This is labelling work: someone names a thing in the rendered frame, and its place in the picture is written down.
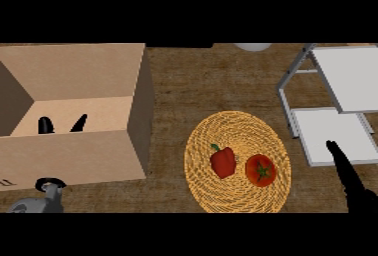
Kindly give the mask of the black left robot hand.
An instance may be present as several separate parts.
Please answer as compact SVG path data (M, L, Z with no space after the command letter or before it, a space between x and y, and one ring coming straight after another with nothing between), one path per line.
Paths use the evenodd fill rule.
M85 121L87 121L87 115L82 114L71 128L71 132L81 132L84 130ZM38 133L51 134L53 132L54 132L54 127L53 127L51 120L48 117L43 116L38 119Z

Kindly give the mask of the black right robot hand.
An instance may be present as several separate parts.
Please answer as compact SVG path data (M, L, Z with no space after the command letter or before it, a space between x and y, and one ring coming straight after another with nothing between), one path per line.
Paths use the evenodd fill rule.
M348 212L353 214L378 214L378 195L364 188L354 167L335 141L326 141L326 148L333 163L347 199Z

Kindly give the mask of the red tomato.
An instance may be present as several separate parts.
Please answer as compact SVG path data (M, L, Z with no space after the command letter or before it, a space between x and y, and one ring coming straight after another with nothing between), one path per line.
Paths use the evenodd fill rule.
M251 156L245 163L245 175L257 187L269 186L276 178L273 161L263 154Z

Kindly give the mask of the round woven straw placemat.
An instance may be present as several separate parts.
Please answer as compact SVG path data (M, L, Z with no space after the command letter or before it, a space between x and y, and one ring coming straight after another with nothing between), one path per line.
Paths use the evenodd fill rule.
M220 179L209 158L229 147L235 153L235 174ZM245 163L255 154L273 162L276 178L257 187L245 174ZM240 111L209 115L195 127L186 142L184 175L193 198L211 213L274 213L291 189L291 163L279 136L261 119Z

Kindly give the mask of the white tiered shelf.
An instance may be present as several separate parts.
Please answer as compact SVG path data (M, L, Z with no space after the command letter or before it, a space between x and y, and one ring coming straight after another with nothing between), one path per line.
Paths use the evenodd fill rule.
M285 86L298 74L317 74L333 105L291 108ZM325 143L338 143L354 164L378 164L378 143L364 117L378 113L378 43L319 47L307 43L276 86L291 136L301 142L311 167L333 164Z

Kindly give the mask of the brown cardboard box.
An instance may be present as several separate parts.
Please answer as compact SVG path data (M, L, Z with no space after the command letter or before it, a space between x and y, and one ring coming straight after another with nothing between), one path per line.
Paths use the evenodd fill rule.
M38 133L43 116L51 134ZM44 177L69 185L143 179L152 119L142 43L0 46L0 191Z

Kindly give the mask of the red bell pepper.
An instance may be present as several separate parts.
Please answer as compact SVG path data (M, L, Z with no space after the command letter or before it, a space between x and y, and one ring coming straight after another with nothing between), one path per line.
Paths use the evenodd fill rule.
M229 147L221 149L215 144L211 145L215 150L209 157L211 168L220 179L224 179L235 174L236 170L236 160L235 154Z

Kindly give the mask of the white round object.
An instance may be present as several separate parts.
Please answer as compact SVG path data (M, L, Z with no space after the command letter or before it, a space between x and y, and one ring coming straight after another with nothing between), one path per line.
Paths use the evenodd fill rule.
M270 43L236 43L235 46L245 51L260 52L264 51L271 44Z

